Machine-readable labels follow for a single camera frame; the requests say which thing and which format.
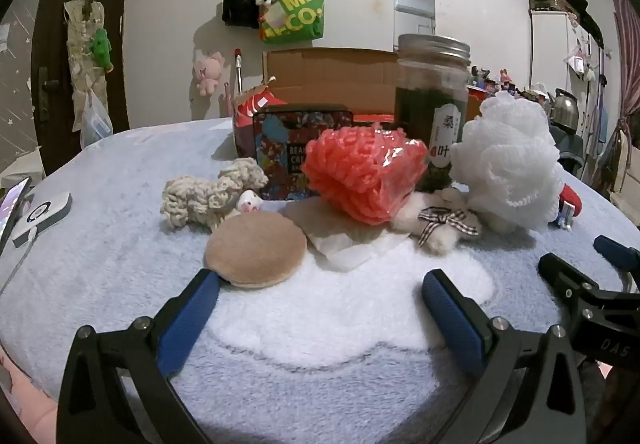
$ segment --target cream yarn plush toy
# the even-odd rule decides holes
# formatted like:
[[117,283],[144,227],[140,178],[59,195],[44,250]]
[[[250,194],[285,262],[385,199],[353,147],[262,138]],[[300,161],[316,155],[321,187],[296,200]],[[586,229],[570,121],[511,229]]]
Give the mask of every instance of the cream yarn plush toy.
[[460,238],[477,238],[482,230],[478,217],[466,210],[456,188],[411,194],[391,220],[396,231],[418,236],[418,244],[433,254],[450,252]]
[[236,159],[218,174],[217,180],[189,176],[169,180],[162,191],[160,212],[173,227],[193,221],[213,231],[233,210],[243,191],[260,189],[267,182],[254,159]]

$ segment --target pink blanket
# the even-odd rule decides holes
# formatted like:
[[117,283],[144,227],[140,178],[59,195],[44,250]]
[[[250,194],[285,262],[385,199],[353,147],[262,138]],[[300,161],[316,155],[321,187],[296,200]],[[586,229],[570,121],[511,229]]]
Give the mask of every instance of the pink blanket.
[[20,420],[38,444],[55,444],[57,403],[39,391],[31,379],[6,356],[0,348],[0,363],[11,374],[14,383],[11,395],[20,407]]

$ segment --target white power bank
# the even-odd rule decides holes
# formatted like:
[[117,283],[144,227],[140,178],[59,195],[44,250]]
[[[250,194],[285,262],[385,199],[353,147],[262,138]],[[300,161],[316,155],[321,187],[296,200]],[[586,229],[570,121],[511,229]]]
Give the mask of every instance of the white power bank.
[[29,239],[29,231],[37,226],[38,233],[66,217],[71,209],[71,193],[62,193],[50,200],[40,201],[31,206],[29,212],[16,222],[11,240],[20,247]]

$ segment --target red toy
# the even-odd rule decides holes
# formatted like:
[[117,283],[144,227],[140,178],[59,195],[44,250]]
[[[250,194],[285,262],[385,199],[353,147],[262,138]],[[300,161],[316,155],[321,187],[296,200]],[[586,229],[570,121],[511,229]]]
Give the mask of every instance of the red toy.
[[562,205],[565,202],[569,202],[571,205],[575,207],[574,217],[577,217],[582,211],[582,201],[578,194],[570,188],[568,185],[564,185],[562,192],[560,193],[560,201],[559,201],[559,211],[562,211]]
[[402,129],[370,127],[325,130],[306,145],[302,171],[309,187],[356,220],[389,221],[425,170],[427,147]]

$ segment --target beige round plush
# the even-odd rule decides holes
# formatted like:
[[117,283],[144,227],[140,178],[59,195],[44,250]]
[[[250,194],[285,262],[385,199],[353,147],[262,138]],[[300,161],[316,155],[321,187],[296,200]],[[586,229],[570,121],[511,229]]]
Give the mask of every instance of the beige round plush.
[[259,288],[286,280],[305,252],[305,233],[289,218],[254,211],[225,220],[211,234],[204,258],[232,285]]

